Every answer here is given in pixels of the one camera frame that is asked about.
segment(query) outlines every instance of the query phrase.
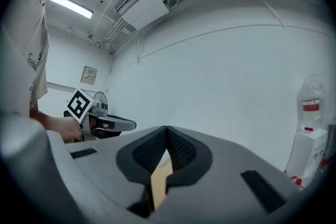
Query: plastic bottle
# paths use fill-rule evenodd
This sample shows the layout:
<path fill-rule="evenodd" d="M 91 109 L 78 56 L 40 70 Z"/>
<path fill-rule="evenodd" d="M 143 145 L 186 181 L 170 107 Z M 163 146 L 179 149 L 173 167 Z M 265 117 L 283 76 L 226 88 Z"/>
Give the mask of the plastic bottle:
<path fill-rule="evenodd" d="M 317 74 L 309 74 L 304 80 L 301 91 L 302 128 L 315 131 L 321 127 L 323 118 L 324 86 Z"/>

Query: circuit breaker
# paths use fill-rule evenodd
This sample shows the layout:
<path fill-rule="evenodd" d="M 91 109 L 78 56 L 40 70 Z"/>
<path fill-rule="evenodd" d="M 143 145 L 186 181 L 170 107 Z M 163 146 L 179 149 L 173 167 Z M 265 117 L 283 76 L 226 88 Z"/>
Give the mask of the circuit breaker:
<path fill-rule="evenodd" d="M 80 82 L 89 85 L 94 85 L 94 82 L 96 81 L 97 72 L 98 72 L 97 69 L 85 66 Z"/>

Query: white wall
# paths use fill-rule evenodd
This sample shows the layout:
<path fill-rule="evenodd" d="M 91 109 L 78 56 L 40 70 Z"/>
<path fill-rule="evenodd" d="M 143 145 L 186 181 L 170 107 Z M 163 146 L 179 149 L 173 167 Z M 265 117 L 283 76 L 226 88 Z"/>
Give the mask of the white wall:
<path fill-rule="evenodd" d="M 103 90 L 110 72 L 108 52 L 89 47 L 84 40 L 57 28 L 48 27 L 50 47 L 46 64 L 48 93 L 39 101 L 39 109 L 51 116 L 63 117 L 67 101 L 75 88 L 94 94 Z M 98 70 L 95 85 L 81 83 L 84 66 Z"/>
<path fill-rule="evenodd" d="M 189 0 L 144 29 L 139 65 L 137 37 L 115 55 L 109 112 L 135 131 L 176 125 L 225 138 L 284 170 L 309 73 L 325 81 L 324 125 L 335 115 L 336 46 L 318 6 L 264 1 L 277 16 L 261 0 Z"/>

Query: person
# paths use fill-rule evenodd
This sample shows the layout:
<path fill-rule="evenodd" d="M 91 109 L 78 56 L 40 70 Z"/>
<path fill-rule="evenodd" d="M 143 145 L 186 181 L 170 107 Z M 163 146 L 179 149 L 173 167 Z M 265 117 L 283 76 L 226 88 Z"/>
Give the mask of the person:
<path fill-rule="evenodd" d="M 56 118 L 38 109 L 38 99 L 48 92 L 45 3 L 46 0 L 12 0 L 4 13 L 0 40 L 8 73 L 3 79 L 1 110 L 35 119 L 46 130 L 58 132 L 63 140 L 81 140 L 80 127 L 74 118 Z"/>

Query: ceiling light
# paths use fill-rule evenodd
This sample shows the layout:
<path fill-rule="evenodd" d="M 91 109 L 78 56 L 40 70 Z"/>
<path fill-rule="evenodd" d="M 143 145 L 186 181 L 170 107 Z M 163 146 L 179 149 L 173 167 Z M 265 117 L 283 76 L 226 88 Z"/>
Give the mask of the ceiling light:
<path fill-rule="evenodd" d="M 86 9 L 86 8 L 83 8 L 81 6 L 79 6 L 78 4 L 74 3 L 74 2 L 71 2 L 69 0 L 51 0 L 59 5 L 62 5 L 66 8 L 69 8 L 70 10 L 73 10 L 74 12 L 77 12 L 87 18 L 91 18 L 93 12 Z"/>

